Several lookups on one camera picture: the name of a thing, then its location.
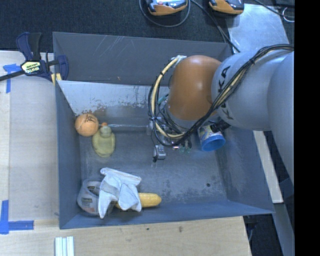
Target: blue cylinder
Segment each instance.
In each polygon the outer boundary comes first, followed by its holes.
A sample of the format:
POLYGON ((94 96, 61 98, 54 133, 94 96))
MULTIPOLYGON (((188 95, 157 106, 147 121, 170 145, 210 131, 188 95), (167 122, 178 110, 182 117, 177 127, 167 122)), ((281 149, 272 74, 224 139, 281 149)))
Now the blue cylinder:
POLYGON ((213 132, 210 125, 200 127, 198 129, 198 136, 200 139, 202 151, 209 152, 217 150, 226 143, 226 140, 222 133, 220 131, 213 132))

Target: gray bin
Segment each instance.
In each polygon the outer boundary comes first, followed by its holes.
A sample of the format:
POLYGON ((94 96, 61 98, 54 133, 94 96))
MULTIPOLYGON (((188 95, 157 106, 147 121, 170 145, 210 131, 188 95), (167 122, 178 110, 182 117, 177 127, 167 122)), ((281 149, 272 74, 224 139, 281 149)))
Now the gray bin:
MULTIPOLYGON (((65 54, 70 63, 69 80, 55 87, 61 229, 274 212, 251 130, 227 129, 225 145, 212 152, 201 151, 194 134, 190 153, 166 148, 165 160, 154 163, 152 159, 154 145, 146 132, 150 85, 171 57, 202 54, 223 61, 231 55, 227 44, 72 33, 54 33, 53 42, 54 53, 65 54), (164 50, 155 52, 155 46, 164 50), (134 47, 134 55, 128 55, 130 47, 134 47), (122 62, 110 56, 122 58, 122 62), (91 65, 85 68, 82 63, 91 65), (96 155, 91 137, 80 136, 75 130, 76 116, 89 111, 100 123, 117 125, 112 128, 116 145, 110 158, 96 155), (92 177, 102 180, 100 169, 104 167, 140 176, 138 191, 157 193, 161 204, 141 212, 115 208, 104 219, 84 212, 77 205, 82 181, 92 177)), ((161 84, 162 92, 167 90, 170 72, 161 84)))

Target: black floor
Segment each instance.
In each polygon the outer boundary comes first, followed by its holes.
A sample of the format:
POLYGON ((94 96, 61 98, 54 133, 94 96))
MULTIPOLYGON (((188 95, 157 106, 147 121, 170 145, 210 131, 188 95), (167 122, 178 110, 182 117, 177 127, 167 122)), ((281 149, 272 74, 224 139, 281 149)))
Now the black floor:
MULTIPOLYGON (((208 0, 196 0, 207 8, 208 0)), ((283 10, 293 0, 260 0, 267 5, 280 4, 283 10)), ((257 4, 255 0, 247 0, 246 4, 257 4)), ((168 19, 154 19, 163 25, 177 24, 186 10, 168 19)), ((226 18, 214 16, 222 30, 228 34, 226 18)), ((294 44, 294 23, 286 22, 283 27, 291 44, 294 44)), ((52 32, 88 33, 101 35, 117 35, 147 38, 165 38, 175 40, 223 42, 224 39, 213 23, 194 3, 185 22, 177 27, 160 27, 152 24, 142 15, 138 0, 55 0, 55 1, 1 1, 0 3, 0 50, 16 51, 16 38, 23 32, 41 32, 41 52, 53 52, 52 32)), ((279 159, 272 134, 265 133, 274 160, 275 169, 280 182, 288 178, 288 174, 279 159)), ((294 228, 294 197, 286 199, 286 206, 294 228)), ((253 256, 282 256, 282 250, 271 215, 245 216, 248 236, 253 256)))

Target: blue clamp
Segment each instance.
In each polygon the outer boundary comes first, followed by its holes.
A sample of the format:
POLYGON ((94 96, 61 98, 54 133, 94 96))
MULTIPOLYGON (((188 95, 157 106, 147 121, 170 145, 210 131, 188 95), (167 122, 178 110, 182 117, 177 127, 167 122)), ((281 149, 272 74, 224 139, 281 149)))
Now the blue clamp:
POLYGON ((57 59, 48 61, 48 53, 46 61, 41 59, 39 51, 39 42, 41 33, 24 32, 16 38, 16 45, 19 52, 25 58, 25 62, 20 65, 19 71, 8 73, 7 75, 0 76, 0 81, 14 78, 20 75, 37 76, 52 81, 52 72, 50 66, 59 65, 60 76, 65 80, 69 73, 68 60, 65 55, 59 55, 57 59))

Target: blue tape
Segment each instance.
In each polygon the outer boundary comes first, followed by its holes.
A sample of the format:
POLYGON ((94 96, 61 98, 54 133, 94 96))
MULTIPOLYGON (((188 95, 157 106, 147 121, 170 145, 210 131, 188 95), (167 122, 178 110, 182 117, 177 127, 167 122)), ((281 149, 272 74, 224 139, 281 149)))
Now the blue tape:
POLYGON ((1 218, 0 218, 0 234, 9 234, 9 201, 2 201, 1 218))
POLYGON ((2 201, 0 234, 7 235, 9 231, 33 230, 33 220, 9 221, 9 200, 2 201))
MULTIPOLYGON (((3 69, 8 73, 11 74, 12 72, 17 72, 21 70, 21 67, 17 64, 9 64, 9 65, 4 65, 3 69)), ((5 93, 8 94, 11 91, 11 79, 8 79, 6 81, 6 90, 5 93)))

